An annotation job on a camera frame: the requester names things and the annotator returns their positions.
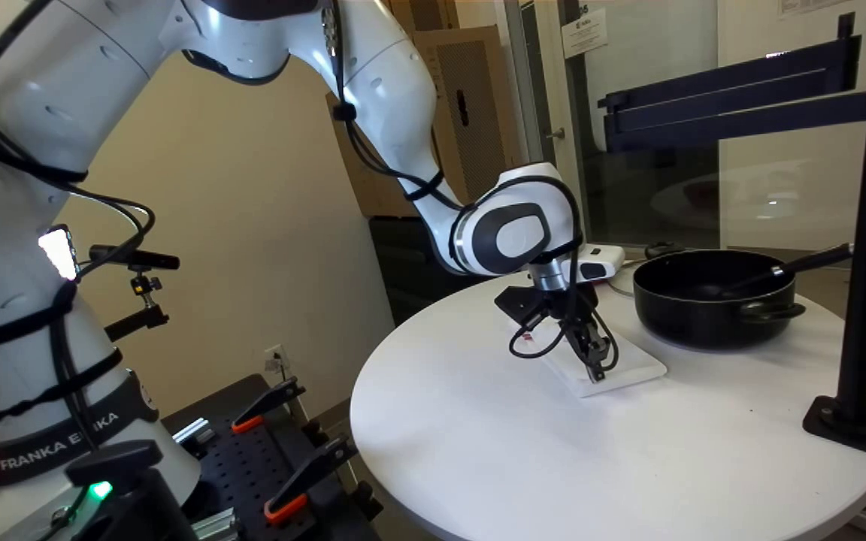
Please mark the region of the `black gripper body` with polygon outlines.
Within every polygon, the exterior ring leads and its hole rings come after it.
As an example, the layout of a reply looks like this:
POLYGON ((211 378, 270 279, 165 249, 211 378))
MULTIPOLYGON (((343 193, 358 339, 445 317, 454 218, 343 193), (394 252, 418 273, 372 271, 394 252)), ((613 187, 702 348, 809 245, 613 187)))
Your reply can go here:
POLYGON ((568 279, 562 290, 507 285, 498 293, 497 307, 520 329, 535 331, 554 318, 568 339, 592 345, 597 329, 581 285, 568 279))

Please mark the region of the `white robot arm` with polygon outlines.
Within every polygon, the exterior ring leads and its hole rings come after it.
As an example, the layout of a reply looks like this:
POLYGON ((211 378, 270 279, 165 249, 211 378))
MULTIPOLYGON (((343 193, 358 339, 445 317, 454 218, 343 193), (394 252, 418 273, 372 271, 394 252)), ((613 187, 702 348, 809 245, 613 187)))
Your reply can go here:
POLYGON ((575 290, 581 226, 556 170, 517 166, 459 201, 434 106, 384 0, 0 0, 0 541, 73 534, 66 471, 107 446, 157 446, 170 500, 202 478, 140 356, 106 331, 113 258, 173 245, 227 273, 216 309, 233 348, 272 300, 377 329, 377 279, 328 276, 367 237, 332 117, 405 195, 436 264, 575 290))

